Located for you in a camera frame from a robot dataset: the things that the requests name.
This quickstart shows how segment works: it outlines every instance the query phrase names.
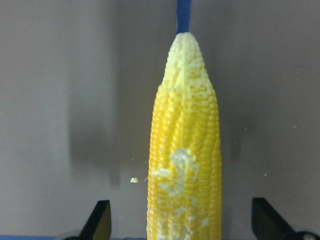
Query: black clamp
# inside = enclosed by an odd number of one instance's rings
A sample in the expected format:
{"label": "black clamp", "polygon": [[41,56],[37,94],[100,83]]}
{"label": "black clamp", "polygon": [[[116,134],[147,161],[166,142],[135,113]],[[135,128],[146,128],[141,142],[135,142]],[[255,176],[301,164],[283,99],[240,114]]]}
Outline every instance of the black clamp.
{"label": "black clamp", "polygon": [[320,240],[315,233],[294,231],[263,197],[254,197],[251,227],[257,240]]}
{"label": "black clamp", "polygon": [[80,234],[69,234],[62,240],[110,240],[111,208],[109,200],[98,201]]}

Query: corn cob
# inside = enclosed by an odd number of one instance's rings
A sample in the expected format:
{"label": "corn cob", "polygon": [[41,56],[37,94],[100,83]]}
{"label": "corn cob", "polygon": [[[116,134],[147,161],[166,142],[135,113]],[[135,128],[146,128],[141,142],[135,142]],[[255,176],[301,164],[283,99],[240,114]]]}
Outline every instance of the corn cob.
{"label": "corn cob", "polygon": [[220,240],[222,174],[216,94],[199,45],[179,33],[155,97],[148,240]]}

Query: blue surface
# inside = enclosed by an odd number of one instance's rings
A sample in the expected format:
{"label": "blue surface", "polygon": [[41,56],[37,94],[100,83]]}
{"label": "blue surface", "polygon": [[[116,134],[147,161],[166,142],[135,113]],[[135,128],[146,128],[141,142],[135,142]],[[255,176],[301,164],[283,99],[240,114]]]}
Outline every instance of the blue surface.
{"label": "blue surface", "polygon": [[176,7],[176,34],[189,32],[192,0],[178,0]]}
{"label": "blue surface", "polygon": [[[0,240],[54,240],[55,236],[12,236],[0,235]],[[121,240],[120,238],[111,238],[110,240]],[[145,240],[144,238],[126,238],[125,240]]]}

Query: blue stick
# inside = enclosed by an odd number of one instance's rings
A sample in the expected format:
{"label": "blue stick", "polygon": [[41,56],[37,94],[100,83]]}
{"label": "blue stick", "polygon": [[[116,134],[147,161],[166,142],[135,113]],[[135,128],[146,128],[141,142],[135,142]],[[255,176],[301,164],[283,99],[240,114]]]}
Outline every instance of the blue stick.
{"label": "blue stick", "polygon": [[192,0],[177,0],[176,34],[189,32]]}

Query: yellow corn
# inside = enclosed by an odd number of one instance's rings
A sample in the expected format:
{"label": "yellow corn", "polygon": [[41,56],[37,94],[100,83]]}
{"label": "yellow corn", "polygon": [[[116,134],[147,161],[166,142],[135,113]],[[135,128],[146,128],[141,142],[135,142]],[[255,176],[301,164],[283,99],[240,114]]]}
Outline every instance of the yellow corn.
{"label": "yellow corn", "polygon": [[179,33],[154,101],[147,195],[148,240],[220,240],[219,114],[199,45]]}

